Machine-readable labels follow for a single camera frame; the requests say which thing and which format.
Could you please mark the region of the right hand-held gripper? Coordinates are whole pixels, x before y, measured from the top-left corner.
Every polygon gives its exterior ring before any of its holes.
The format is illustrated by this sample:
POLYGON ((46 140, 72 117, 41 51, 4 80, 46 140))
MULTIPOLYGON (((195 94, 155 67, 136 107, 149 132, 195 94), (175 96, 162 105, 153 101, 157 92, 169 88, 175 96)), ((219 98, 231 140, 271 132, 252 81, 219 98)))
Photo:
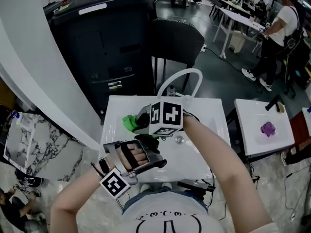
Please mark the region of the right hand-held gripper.
POLYGON ((140 110, 135 119, 138 126, 146 128, 137 128, 134 130, 134 134, 171 136, 183 127, 182 112, 183 106, 180 103, 158 101, 146 105, 140 110))

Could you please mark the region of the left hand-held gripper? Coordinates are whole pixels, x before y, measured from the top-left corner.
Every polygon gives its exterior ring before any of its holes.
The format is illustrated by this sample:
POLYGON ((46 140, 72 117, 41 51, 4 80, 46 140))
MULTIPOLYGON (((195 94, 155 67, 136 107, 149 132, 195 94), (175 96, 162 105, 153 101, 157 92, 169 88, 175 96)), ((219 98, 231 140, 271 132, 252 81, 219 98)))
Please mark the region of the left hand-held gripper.
POLYGON ((156 154, 150 149, 143 146, 139 140, 117 141, 103 145, 113 166, 110 166, 106 158, 99 160, 99 168, 91 163, 94 171, 101 178, 100 185, 114 199, 118 199, 127 192, 132 185, 138 183, 137 175, 150 170, 154 167, 162 168, 167 164, 160 154, 156 154), (139 166, 129 148, 128 144, 137 144, 146 153, 148 163, 139 166))

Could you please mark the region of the green cloth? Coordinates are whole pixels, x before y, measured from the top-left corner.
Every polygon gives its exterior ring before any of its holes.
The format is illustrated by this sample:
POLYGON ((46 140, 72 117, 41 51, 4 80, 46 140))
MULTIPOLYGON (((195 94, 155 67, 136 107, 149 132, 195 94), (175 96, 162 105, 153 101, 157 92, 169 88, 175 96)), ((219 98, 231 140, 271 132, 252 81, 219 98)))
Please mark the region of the green cloth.
POLYGON ((146 128, 146 127, 140 127, 135 123, 136 117, 137 115, 127 115, 122 118, 123 126, 132 133, 134 133, 134 130, 137 128, 146 128))

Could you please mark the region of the person's left forearm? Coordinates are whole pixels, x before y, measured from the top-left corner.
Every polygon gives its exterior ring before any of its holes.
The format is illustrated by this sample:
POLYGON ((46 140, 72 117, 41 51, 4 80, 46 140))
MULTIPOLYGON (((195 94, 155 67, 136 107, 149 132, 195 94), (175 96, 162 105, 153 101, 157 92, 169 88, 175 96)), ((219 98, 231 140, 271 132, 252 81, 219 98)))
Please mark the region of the person's left forearm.
POLYGON ((77 213, 99 187, 100 178, 92 169, 67 185, 51 206, 51 233, 78 233, 77 213))

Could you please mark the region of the person's right forearm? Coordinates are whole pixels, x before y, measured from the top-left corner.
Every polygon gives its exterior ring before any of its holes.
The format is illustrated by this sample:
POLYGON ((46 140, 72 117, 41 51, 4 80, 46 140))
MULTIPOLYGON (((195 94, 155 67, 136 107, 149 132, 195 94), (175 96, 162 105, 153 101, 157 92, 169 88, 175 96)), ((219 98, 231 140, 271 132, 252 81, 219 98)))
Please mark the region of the person's right forearm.
POLYGON ((227 202, 235 233, 278 233, 248 170, 235 151, 217 134, 191 116, 183 129, 216 176, 227 202))

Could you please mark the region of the purple cloth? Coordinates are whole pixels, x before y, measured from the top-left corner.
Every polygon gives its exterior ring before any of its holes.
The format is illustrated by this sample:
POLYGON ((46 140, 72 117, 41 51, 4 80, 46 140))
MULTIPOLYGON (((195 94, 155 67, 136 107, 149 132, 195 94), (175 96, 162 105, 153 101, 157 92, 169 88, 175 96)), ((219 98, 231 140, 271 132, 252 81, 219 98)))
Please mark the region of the purple cloth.
POLYGON ((271 122, 266 122, 260 128, 261 132, 265 134, 267 137, 273 136, 276 133, 276 128, 271 122))

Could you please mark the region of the person's left hand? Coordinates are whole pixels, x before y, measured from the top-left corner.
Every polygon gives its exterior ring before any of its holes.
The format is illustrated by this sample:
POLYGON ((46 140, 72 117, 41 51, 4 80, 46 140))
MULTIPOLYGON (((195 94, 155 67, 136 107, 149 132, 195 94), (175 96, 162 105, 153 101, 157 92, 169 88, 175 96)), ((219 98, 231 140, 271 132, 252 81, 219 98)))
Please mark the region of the person's left hand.
POLYGON ((149 162, 146 153, 139 145, 128 144, 127 147, 129 148, 130 152, 132 153, 133 157, 135 158, 139 166, 142 166, 149 162))

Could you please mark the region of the person's blue jeans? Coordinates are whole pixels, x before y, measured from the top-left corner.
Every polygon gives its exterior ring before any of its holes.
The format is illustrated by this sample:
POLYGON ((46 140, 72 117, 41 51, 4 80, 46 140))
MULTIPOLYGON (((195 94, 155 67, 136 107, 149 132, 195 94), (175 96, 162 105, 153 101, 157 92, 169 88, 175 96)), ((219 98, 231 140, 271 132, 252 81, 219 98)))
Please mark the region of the person's blue jeans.
POLYGON ((195 192, 195 191, 191 191, 191 190, 185 190, 185 191, 174 191, 166 189, 166 188, 160 188, 157 191, 145 191, 143 193, 139 193, 136 196, 134 196, 133 198, 131 198, 130 200, 128 200, 124 206, 123 209, 123 214, 125 213, 126 210, 128 210, 128 208, 130 206, 132 206, 133 204, 135 204, 136 202, 140 201, 142 198, 146 197, 146 196, 151 196, 151 195, 160 195, 160 199, 162 199, 163 195, 162 194, 166 194, 166 193, 171 193, 171 194, 179 194, 181 196, 184 197, 189 197, 194 199, 195 201, 197 201, 207 212, 208 212, 208 208, 204 203, 204 196, 201 193, 195 192))

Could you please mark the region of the large white sink basin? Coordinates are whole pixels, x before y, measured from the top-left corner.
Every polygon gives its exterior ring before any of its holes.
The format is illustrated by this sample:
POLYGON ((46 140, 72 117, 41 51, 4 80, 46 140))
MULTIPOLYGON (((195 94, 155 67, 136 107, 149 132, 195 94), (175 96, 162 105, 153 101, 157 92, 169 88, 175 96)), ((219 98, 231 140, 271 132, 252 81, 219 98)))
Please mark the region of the large white sink basin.
MULTIPOLYGON (((134 139, 135 135, 123 126, 122 118, 127 115, 136 115, 144 106, 156 101, 155 96, 110 96, 101 143, 134 139)), ((193 98, 187 111, 198 117, 202 124, 214 131, 226 143, 230 142, 221 99, 193 98)), ((155 167, 139 174, 140 183, 211 178, 208 165, 184 132, 176 132, 166 140, 160 140, 158 149, 163 158, 167 160, 167 164, 163 168, 155 167), (175 142, 178 135, 184 138, 181 145, 175 142)))

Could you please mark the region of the person's white printed shirt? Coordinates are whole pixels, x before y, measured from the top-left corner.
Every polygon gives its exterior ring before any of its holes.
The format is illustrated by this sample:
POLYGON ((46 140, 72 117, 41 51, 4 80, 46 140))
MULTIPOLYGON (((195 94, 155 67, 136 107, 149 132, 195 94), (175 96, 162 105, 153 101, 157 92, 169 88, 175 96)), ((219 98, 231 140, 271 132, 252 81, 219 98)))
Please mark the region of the person's white printed shirt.
POLYGON ((226 233, 194 199, 166 193, 142 198, 125 211, 114 233, 226 233))

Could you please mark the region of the white curved faucet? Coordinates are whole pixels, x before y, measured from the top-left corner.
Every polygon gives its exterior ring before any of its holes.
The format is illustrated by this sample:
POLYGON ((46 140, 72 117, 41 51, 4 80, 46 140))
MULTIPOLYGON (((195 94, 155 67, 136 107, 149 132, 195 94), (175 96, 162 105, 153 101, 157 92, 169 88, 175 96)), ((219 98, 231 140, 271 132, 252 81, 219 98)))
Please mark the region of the white curved faucet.
POLYGON ((173 82, 174 80, 176 80, 177 78, 183 76, 183 75, 187 75, 187 74, 191 74, 191 73, 195 73, 198 75, 198 81, 197 84, 193 90, 193 93, 191 95, 179 95, 182 98, 183 102, 191 102, 193 100, 193 98, 195 97, 201 83, 203 80, 203 74, 200 70, 196 69, 196 68, 188 68, 188 69, 184 69, 181 70, 175 74, 173 74, 171 77, 169 77, 163 84, 162 86, 159 88, 158 93, 157 93, 157 98, 160 99, 162 97, 163 91, 164 89, 171 84, 171 82, 173 82))

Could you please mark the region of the marble pattern cabinet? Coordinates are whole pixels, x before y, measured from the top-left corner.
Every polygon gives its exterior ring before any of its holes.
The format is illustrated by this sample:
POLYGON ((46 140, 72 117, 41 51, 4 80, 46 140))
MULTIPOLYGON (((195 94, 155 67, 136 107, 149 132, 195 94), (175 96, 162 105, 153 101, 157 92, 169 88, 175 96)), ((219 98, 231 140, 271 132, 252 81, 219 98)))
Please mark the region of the marble pattern cabinet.
POLYGON ((44 117, 22 113, 21 125, 13 119, 4 158, 26 175, 69 182, 80 171, 83 145, 59 131, 44 117))

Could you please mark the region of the black battery pack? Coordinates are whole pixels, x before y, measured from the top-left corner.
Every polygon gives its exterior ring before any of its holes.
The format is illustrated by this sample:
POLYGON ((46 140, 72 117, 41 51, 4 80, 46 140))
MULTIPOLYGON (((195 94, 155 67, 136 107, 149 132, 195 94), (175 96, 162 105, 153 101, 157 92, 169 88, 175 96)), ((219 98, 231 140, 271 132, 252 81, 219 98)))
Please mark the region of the black battery pack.
POLYGON ((177 186, 180 186, 182 188, 195 191, 198 193, 213 192, 215 189, 215 186, 210 185, 205 181, 203 181, 203 183, 200 183, 198 181, 193 181, 189 179, 182 179, 178 181, 177 186))

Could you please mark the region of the black round device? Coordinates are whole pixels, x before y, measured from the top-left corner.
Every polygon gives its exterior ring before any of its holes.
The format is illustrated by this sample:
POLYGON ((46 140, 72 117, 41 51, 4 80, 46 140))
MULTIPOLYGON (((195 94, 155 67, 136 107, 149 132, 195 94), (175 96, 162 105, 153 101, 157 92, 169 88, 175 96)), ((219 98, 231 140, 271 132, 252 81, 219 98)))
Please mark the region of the black round device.
POLYGON ((26 175, 18 169, 15 170, 15 176, 22 186, 37 188, 44 182, 43 178, 26 175))

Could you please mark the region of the dark grey machine cabinet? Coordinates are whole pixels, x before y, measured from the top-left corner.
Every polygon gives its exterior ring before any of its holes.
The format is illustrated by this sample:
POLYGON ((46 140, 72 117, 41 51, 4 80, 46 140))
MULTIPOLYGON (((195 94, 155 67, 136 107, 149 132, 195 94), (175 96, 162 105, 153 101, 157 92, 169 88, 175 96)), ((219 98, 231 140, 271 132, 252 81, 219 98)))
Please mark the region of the dark grey machine cabinet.
POLYGON ((152 95, 151 0, 67 0, 49 20, 72 75, 99 117, 112 95, 152 95))

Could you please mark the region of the dark grey chair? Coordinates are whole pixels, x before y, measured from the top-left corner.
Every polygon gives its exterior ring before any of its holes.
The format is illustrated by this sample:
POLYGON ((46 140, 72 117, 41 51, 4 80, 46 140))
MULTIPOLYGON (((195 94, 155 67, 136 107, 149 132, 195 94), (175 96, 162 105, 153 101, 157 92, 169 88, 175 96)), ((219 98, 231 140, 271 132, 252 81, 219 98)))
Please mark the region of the dark grey chair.
POLYGON ((205 43, 204 37, 190 23, 173 19, 157 18, 151 22, 151 56, 154 57, 154 88, 157 84, 157 61, 171 60, 193 68, 205 43))

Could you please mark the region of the white waste bin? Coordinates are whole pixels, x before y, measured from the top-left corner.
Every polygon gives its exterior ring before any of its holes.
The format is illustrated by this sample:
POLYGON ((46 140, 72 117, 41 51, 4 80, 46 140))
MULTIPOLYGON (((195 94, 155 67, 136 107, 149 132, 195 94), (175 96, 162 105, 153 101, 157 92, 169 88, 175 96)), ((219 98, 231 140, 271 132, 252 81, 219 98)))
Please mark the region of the white waste bin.
POLYGON ((245 43, 245 39, 241 37, 241 35, 246 36, 246 34, 242 33, 241 31, 234 31, 237 35, 232 35, 229 49, 234 53, 239 53, 245 43))

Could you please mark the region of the white long table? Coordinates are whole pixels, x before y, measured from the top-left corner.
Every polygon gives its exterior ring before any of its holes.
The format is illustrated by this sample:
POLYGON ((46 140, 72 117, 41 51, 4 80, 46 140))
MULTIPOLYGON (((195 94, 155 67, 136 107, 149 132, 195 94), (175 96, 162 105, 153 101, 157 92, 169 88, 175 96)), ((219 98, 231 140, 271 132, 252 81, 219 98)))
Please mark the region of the white long table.
POLYGON ((223 43, 221 53, 219 55, 219 57, 222 59, 226 59, 225 49, 227 47, 228 39, 231 35, 238 36, 240 38, 243 38, 243 39, 251 41, 251 42, 256 42, 256 36, 248 37, 248 36, 244 35, 242 32, 240 32, 240 33, 234 32, 234 30, 232 29, 233 22, 238 22, 244 26, 252 28, 255 31, 257 31, 258 33, 262 33, 265 30, 264 26, 261 26, 260 24, 254 22, 254 21, 251 21, 250 19, 248 19, 242 15, 239 15, 237 13, 234 13, 234 12, 229 11, 229 10, 224 9, 224 8, 220 8, 219 11, 221 11, 223 14, 221 16, 219 25, 217 27, 216 34, 215 34, 212 42, 214 43, 216 41, 220 30, 222 30, 225 33, 225 40, 223 43), (228 28, 224 27, 225 16, 227 16, 230 19, 228 28))

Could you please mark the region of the brown wooden cabinet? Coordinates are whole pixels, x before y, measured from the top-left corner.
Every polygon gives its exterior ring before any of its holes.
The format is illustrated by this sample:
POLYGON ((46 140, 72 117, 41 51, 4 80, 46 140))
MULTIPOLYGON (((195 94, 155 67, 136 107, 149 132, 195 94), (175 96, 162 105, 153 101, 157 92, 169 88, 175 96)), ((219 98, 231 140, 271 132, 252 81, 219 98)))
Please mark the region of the brown wooden cabinet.
POLYGON ((290 120, 290 125, 294 136, 295 153, 302 154, 311 147, 311 136, 303 111, 300 111, 290 120))

